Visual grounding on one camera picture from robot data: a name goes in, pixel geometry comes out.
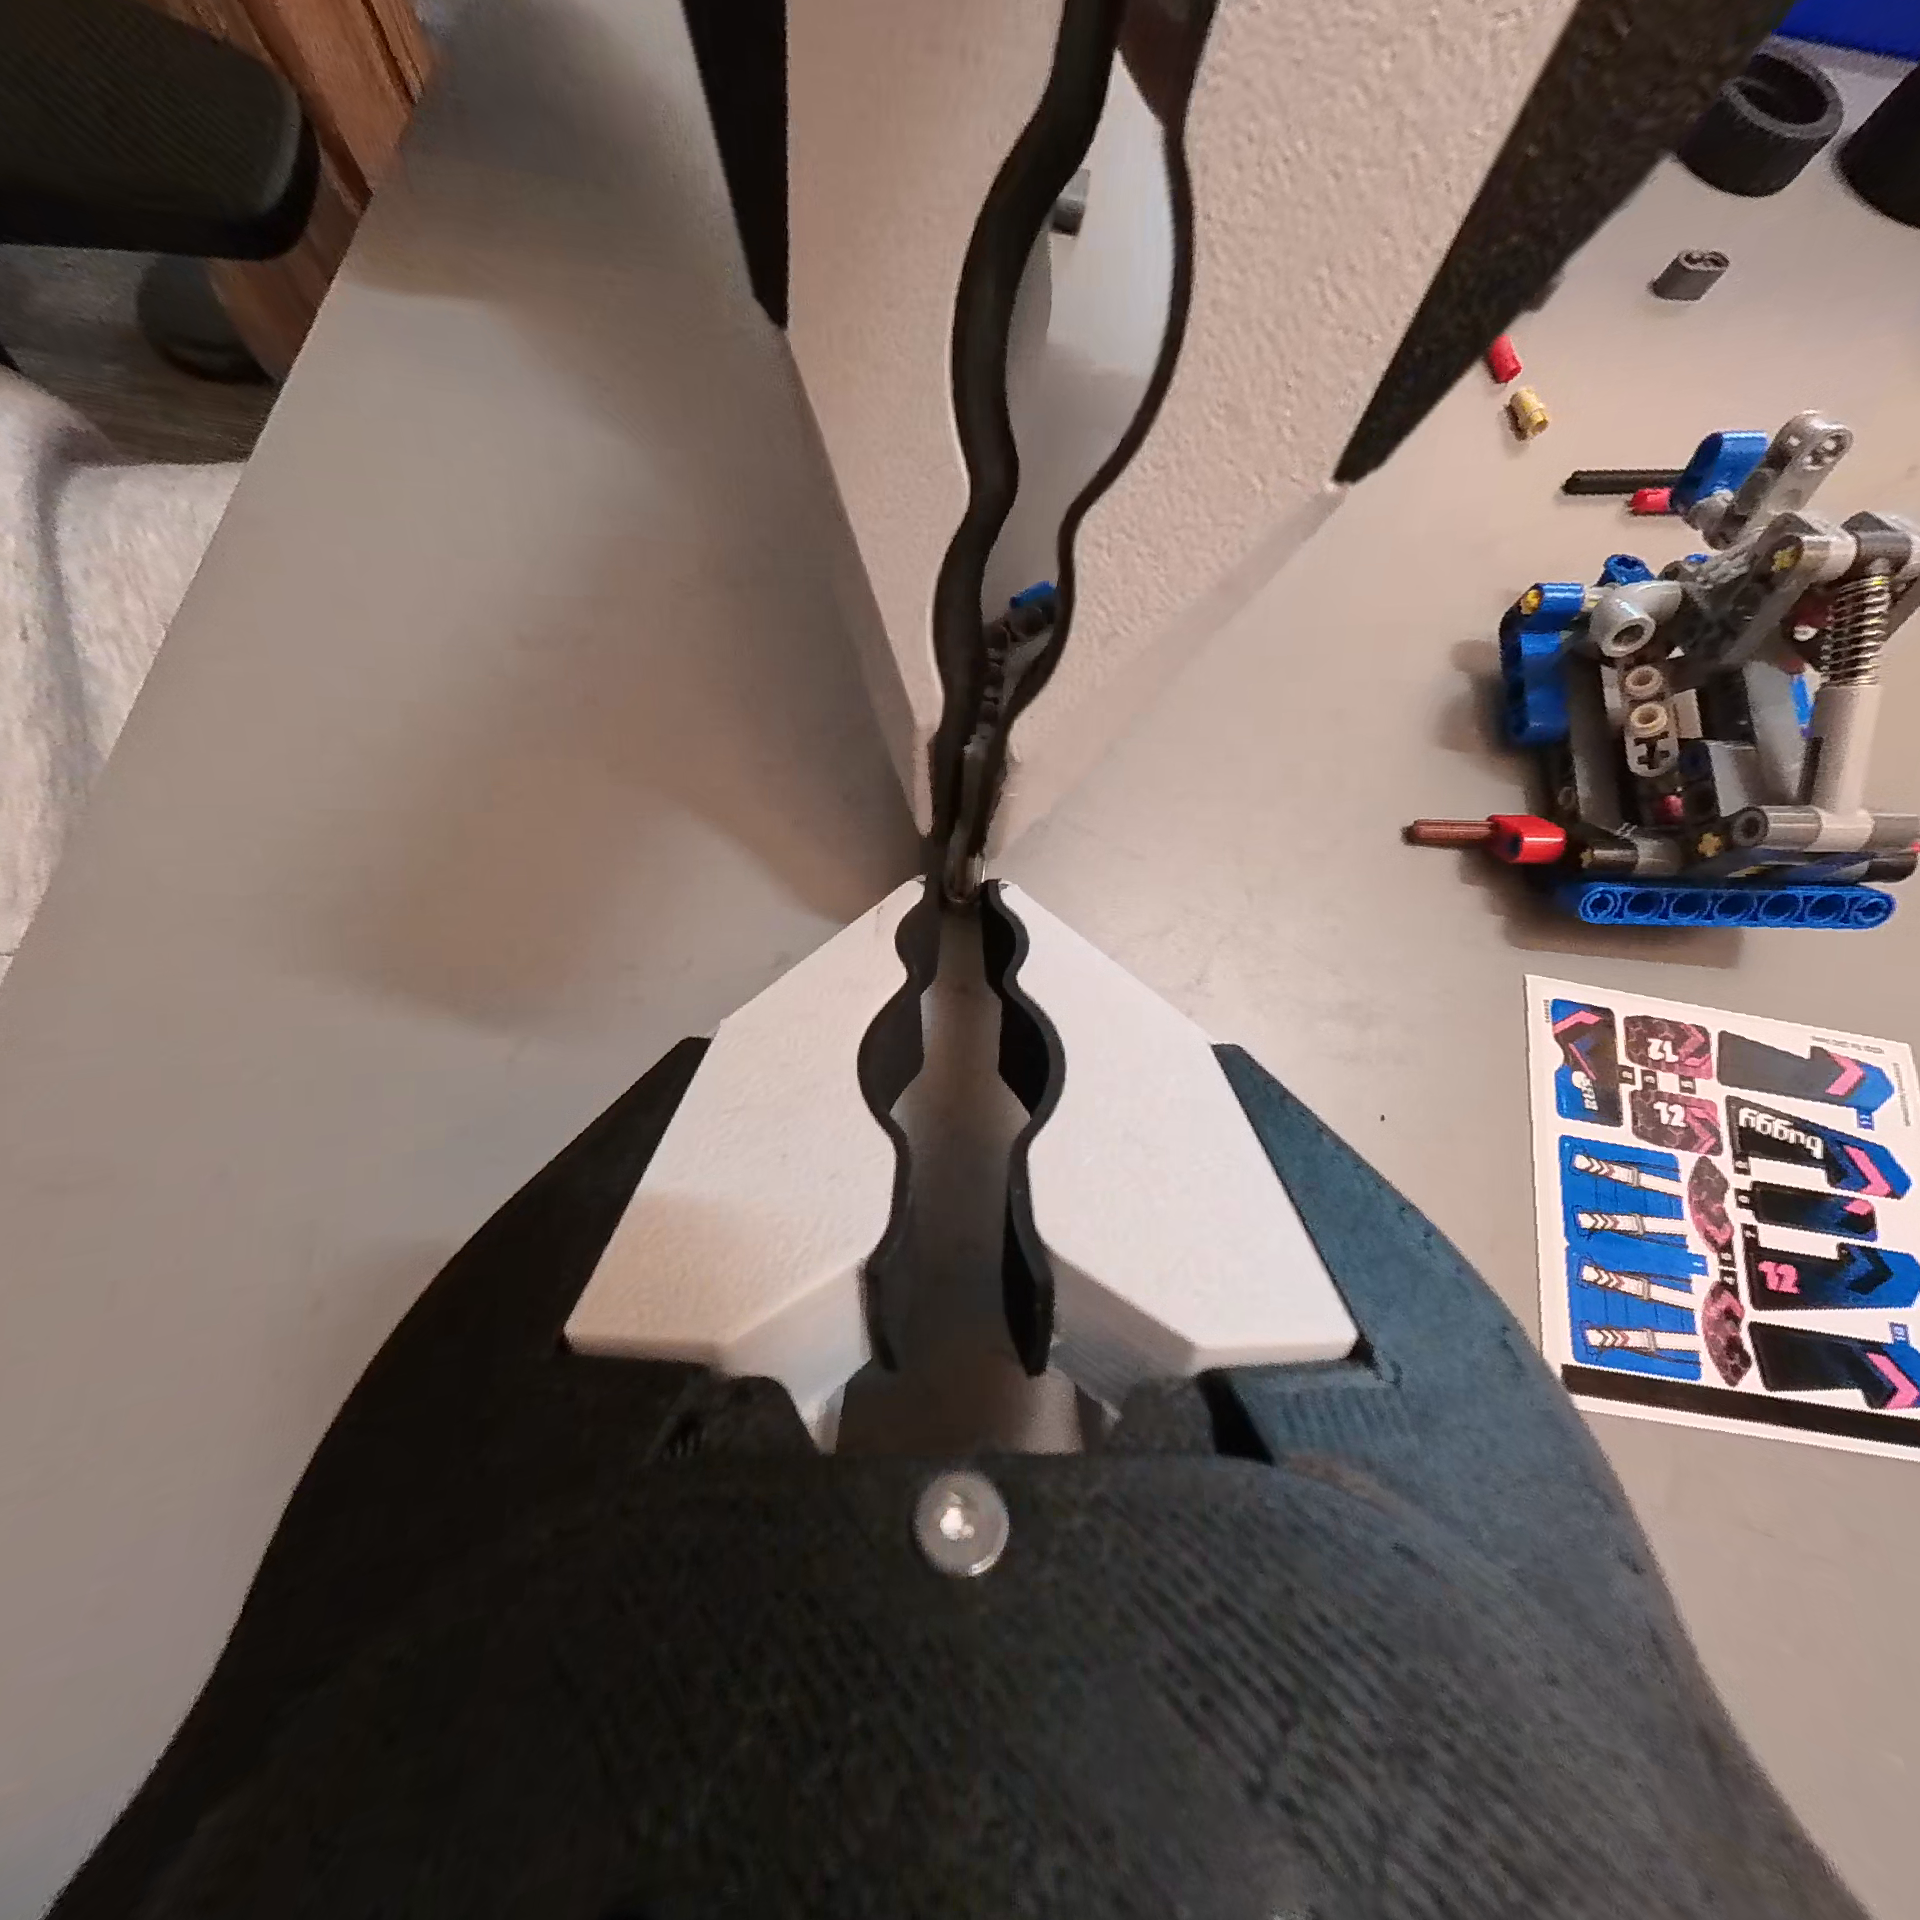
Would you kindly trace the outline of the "toy buggy chassis assembly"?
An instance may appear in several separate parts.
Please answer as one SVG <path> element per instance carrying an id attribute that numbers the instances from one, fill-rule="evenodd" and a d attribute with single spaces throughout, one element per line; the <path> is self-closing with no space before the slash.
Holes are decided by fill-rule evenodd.
<path id="1" fill-rule="evenodd" d="M 1918 532 L 1813 513 L 1855 441 L 1818 409 L 1710 434 L 1666 490 L 1694 554 L 1527 587 L 1498 663 L 1541 805 L 1411 823 L 1405 841 L 1525 871 L 1601 929 L 1887 927 L 1918 827 L 1870 786 Z"/>

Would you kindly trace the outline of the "dark grey angled beam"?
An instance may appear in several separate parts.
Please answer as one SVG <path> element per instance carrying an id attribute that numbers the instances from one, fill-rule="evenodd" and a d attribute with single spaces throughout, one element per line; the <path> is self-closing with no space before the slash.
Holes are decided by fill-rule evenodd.
<path id="1" fill-rule="evenodd" d="M 1053 623 L 1011 619 L 1003 610 L 984 631 L 984 685 L 962 749 L 962 795 L 957 825 L 974 845 L 985 849 L 992 813 L 1007 779 L 1007 738 L 1021 685 L 1055 635 Z"/>

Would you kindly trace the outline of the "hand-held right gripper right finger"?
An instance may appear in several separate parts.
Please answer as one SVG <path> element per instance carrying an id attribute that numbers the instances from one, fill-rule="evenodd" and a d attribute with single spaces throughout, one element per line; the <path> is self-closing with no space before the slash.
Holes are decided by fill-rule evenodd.
<path id="1" fill-rule="evenodd" d="M 1360 1344 L 1210 1034 L 1047 913 L 984 888 L 999 1079 L 1023 1109 L 1002 1299 L 1032 1376 L 1206 1376 Z"/>

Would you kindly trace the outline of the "brown wooden cabinet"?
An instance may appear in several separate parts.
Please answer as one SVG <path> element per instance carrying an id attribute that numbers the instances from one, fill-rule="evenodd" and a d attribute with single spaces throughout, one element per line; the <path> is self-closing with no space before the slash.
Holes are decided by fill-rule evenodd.
<path id="1" fill-rule="evenodd" d="M 434 56 L 413 2 L 158 2 L 296 88 L 344 203 L 365 213 L 397 159 Z"/>

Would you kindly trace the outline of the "blue and pink sticker sheet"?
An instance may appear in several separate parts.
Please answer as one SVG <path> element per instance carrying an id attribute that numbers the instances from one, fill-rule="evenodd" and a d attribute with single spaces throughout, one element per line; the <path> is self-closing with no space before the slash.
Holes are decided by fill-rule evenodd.
<path id="1" fill-rule="evenodd" d="M 1529 976 L 1543 1356 L 1587 1412 L 1918 1459 L 1915 1056 Z"/>

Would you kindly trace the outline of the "black office chair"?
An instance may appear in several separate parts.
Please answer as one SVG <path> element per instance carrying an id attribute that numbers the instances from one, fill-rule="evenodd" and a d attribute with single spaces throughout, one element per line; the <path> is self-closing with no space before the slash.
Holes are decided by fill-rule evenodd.
<path id="1" fill-rule="evenodd" d="M 206 263 L 285 257 L 321 180 L 296 88 L 226 40 L 147 5 L 2 5 L 2 243 L 152 257 L 136 315 L 178 370 L 273 377 Z"/>

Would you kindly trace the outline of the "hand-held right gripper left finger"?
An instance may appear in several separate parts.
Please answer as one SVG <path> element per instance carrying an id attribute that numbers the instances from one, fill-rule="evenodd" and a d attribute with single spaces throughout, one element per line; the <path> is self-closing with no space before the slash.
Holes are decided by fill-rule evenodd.
<path id="1" fill-rule="evenodd" d="M 723 1376 L 895 1361 L 910 1149 L 942 908 L 910 880 L 717 1029 L 566 1338 Z"/>

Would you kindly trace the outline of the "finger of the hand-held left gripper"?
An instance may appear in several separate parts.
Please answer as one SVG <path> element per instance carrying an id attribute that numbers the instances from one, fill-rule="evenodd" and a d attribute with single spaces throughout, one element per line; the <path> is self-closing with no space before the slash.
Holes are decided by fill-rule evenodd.
<path id="1" fill-rule="evenodd" d="M 1037 825 L 1333 514 L 1345 445 L 1570 2 L 1227 2 L 1184 122 L 1191 290 L 990 827 Z"/>
<path id="2" fill-rule="evenodd" d="M 969 503 L 953 307 L 984 201 L 1040 108 L 1064 11 L 787 7 L 787 341 L 865 570 L 857 644 L 922 835 L 944 706 L 934 594 Z"/>

